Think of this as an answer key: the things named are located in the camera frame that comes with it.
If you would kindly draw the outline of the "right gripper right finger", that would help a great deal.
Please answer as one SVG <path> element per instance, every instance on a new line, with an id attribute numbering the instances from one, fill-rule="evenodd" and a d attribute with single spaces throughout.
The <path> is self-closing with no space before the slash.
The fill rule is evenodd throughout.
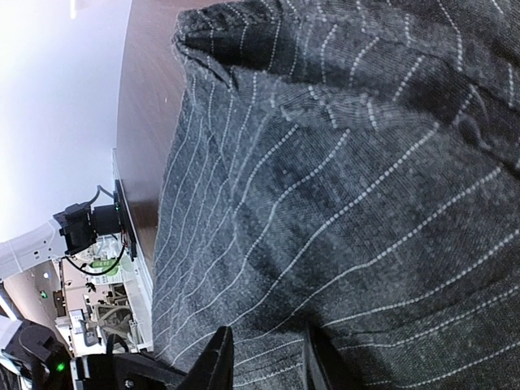
<path id="1" fill-rule="evenodd" d="M 345 389 L 343 361 L 321 328 L 307 327 L 302 358 L 305 389 Z"/>

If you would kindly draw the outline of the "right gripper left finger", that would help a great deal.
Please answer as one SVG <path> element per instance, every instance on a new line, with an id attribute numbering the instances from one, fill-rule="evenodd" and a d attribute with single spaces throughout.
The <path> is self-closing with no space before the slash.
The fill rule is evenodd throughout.
<path id="1" fill-rule="evenodd" d="M 234 342 L 231 327 L 219 327 L 175 390 L 232 390 Z"/>

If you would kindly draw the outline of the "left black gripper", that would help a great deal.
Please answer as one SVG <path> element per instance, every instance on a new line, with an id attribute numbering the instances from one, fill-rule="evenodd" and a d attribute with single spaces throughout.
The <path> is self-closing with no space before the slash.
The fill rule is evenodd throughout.
<path id="1" fill-rule="evenodd" d="M 15 332 L 15 367 L 33 389 L 173 389 L 187 376 L 143 353 L 72 358 L 40 324 L 22 324 Z"/>

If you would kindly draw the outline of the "black pinstriped shirt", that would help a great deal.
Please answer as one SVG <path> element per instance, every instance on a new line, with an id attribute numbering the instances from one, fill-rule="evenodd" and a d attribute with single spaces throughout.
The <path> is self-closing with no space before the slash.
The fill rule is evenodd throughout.
<path id="1" fill-rule="evenodd" d="M 300 389 L 313 323 L 367 389 L 518 388 L 518 2 L 221 2 L 172 42 L 155 357 L 229 326 L 235 388 Z"/>

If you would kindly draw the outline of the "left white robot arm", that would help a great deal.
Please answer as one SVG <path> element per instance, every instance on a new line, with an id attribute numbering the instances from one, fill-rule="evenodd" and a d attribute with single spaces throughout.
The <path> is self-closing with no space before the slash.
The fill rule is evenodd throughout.
<path id="1" fill-rule="evenodd" d="M 41 262 L 64 257 L 64 235 L 54 221 L 1 244 L 1 277 L 9 278 Z M 96 327 L 106 334 L 106 352 L 71 358 L 67 346 L 48 327 L 27 319 L 1 318 L 1 363 L 28 379 L 34 389 L 168 389 L 180 388 L 187 375 L 169 368 L 141 351 L 114 353 L 113 347 L 130 336 L 137 348 L 144 346 L 138 316 L 129 330 L 109 327 L 100 314 Z"/>

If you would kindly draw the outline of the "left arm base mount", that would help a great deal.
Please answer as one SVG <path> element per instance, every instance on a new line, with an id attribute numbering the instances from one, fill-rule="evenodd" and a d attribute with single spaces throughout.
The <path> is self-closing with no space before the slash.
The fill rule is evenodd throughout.
<path id="1" fill-rule="evenodd" d="M 89 272 L 86 266 L 72 266 L 88 276 L 103 276 L 114 270 L 127 254 L 132 261 L 137 258 L 137 238 L 132 227 L 130 214 L 124 199 L 123 185 L 115 180 L 115 190 L 109 193 L 101 185 L 97 186 L 95 196 L 82 203 L 75 203 L 53 215 L 58 223 L 58 232 L 66 242 L 63 258 L 72 262 L 77 255 L 97 242 L 103 236 L 120 235 L 121 250 L 115 262 L 101 272 Z"/>

